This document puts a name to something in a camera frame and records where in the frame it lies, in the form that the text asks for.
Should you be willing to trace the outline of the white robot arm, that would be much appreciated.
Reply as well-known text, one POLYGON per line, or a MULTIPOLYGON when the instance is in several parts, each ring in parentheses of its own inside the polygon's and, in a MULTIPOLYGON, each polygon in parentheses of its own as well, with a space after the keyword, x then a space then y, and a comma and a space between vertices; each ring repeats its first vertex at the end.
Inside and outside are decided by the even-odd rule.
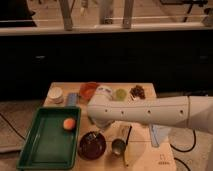
POLYGON ((100 86, 87 105, 87 113, 99 128, 112 121, 127 121, 213 134, 213 97, 210 96, 114 101, 112 90, 100 86))

